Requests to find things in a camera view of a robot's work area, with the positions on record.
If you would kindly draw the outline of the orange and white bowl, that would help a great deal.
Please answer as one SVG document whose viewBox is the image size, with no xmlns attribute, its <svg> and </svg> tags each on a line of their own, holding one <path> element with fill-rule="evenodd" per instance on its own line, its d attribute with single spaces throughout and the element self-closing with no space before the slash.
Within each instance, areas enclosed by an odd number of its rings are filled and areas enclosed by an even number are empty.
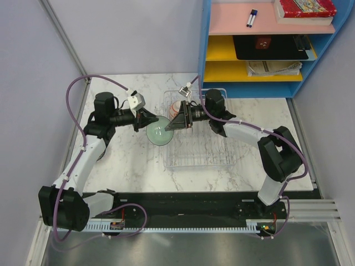
<svg viewBox="0 0 355 266">
<path fill-rule="evenodd" d="M 171 104 L 169 107 L 169 116 L 171 119 L 173 119 L 178 113 L 180 109 L 181 101 L 175 101 Z"/>
</svg>

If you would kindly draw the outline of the pale green ribbed bowl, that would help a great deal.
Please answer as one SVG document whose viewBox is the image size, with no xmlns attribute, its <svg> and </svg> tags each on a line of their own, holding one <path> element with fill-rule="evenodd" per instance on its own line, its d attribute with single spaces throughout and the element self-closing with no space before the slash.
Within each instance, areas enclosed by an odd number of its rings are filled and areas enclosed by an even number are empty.
<svg viewBox="0 0 355 266">
<path fill-rule="evenodd" d="M 174 132 L 165 130 L 165 127 L 170 123 L 168 118 L 164 116 L 157 116 L 157 118 L 157 121 L 146 127 L 146 135 L 153 145 L 164 146 L 173 139 Z"/>
</svg>

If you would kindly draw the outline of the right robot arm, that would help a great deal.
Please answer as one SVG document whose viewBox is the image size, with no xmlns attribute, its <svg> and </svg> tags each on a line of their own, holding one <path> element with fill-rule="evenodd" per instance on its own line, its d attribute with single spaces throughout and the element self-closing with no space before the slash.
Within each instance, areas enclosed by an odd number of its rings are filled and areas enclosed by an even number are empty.
<svg viewBox="0 0 355 266">
<path fill-rule="evenodd" d="M 258 217 L 267 218 L 274 212 L 273 204 L 281 198 L 288 179 L 303 165 L 303 154 L 290 130 L 284 126 L 265 130 L 236 120 L 236 115 L 227 110 L 225 99 L 218 89 L 207 90 L 198 105 L 183 100 L 177 115 L 165 130 L 188 129 L 193 123 L 205 120 L 214 133 L 258 149 L 266 178 L 258 192 L 260 201 L 254 204 L 254 211 Z"/>
</svg>

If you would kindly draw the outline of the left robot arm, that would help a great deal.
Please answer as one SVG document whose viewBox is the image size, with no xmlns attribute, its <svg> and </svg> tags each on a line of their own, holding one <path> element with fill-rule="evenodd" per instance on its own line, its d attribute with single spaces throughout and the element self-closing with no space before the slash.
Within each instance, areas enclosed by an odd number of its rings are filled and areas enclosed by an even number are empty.
<svg viewBox="0 0 355 266">
<path fill-rule="evenodd" d="M 42 218 L 46 225 L 69 231 L 82 231 L 90 218 L 105 213 L 110 218 L 121 214 L 122 205 L 108 192 L 83 197 L 85 183 L 96 162 L 103 157 L 116 128 L 133 126 L 139 131 L 158 120 L 147 111 L 144 97 L 129 90 L 129 108 L 115 106 L 116 97 L 110 92 L 96 94 L 94 111 L 84 127 L 83 146 L 70 160 L 63 173 L 51 186 L 39 193 Z"/>
</svg>

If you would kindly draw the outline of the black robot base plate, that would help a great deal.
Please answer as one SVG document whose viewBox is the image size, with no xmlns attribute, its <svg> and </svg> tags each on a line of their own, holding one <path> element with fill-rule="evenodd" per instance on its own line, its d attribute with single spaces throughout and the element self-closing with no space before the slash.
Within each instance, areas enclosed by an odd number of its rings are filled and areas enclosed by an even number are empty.
<svg viewBox="0 0 355 266">
<path fill-rule="evenodd" d="M 256 192 L 139 192 L 114 193 L 113 208 L 101 218 L 123 218 L 140 227 L 245 226 L 248 219 L 281 221 L 286 204 L 264 206 Z"/>
</svg>

